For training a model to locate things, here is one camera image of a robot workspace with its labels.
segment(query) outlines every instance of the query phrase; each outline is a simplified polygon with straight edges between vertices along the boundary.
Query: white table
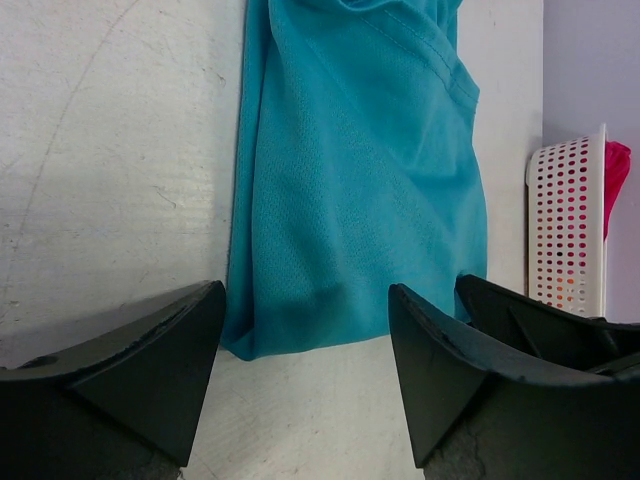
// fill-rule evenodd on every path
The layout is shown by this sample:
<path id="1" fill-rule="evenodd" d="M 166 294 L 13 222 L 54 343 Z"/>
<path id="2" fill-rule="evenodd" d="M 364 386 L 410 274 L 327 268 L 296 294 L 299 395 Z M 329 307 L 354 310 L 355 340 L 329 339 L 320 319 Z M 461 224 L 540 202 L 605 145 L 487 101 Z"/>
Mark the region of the white table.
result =
<path id="1" fill-rule="evenodd" d="M 224 278 L 239 3 L 0 0 L 0 364 Z M 490 278 L 521 291 L 542 0 L 467 0 L 459 23 L 481 87 Z M 100 315 L 114 309 L 118 324 Z M 388 338 L 249 364 L 220 352 L 212 379 L 188 480 L 421 477 Z"/>

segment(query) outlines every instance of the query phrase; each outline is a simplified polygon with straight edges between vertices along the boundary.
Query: pink fabric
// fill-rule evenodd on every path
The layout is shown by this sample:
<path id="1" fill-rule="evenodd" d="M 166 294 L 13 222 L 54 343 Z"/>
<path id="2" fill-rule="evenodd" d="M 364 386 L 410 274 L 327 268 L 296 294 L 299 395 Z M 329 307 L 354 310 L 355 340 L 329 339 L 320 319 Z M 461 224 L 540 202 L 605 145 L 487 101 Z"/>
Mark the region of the pink fabric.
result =
<path id="1" fill-rule="evenodd" d="M 611 210 L 629 170 L 631 149 L 618 142 L 607 142 L 604 149 L 604 238 L 609 233 Z"/>

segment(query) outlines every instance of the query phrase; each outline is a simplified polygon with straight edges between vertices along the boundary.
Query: teal shirt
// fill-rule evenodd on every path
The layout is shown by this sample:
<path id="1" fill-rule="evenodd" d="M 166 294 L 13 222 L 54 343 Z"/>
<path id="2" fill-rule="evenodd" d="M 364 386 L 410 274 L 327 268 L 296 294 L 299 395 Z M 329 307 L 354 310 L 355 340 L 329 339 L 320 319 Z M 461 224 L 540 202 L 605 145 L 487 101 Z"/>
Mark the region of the teal shirt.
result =
<path id="1" fill-rule="evenodd" d="M 249 0 L 222 338 L 238 357 L 385 335 L 393 283 L 464 318 L 455 280 L 486 275 L 487 217 L 459 3 Z"/>

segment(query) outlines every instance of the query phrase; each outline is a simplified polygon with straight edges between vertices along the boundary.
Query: white wall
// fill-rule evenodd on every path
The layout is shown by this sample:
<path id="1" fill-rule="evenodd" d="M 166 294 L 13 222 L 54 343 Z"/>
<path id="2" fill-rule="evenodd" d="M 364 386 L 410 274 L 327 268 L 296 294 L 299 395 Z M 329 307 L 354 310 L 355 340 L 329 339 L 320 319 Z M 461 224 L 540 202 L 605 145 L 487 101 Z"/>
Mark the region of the white wall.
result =
<path id="1" fill-rule="evenodd" d="M 640 1 L 548 0 L 544 18 L 544 143 L 595 133 L 640 158 Z M 608 238 L 607 318 L 640 322 L 640 171 L 633 168 Z"/>

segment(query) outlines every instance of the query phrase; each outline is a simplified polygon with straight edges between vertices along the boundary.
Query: white plastic basket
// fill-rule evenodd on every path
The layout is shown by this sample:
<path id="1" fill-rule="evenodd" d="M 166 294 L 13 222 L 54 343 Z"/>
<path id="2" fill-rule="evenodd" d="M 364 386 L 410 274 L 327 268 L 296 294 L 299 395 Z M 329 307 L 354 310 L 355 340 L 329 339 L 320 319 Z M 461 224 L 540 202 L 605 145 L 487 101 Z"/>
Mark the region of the white plastic basket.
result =
<path id="1" fill-rule="evenodd" d="M 529 186 L 529 297 L 604 316 L 604 149 L 600 132 L 536 151 Z"/>

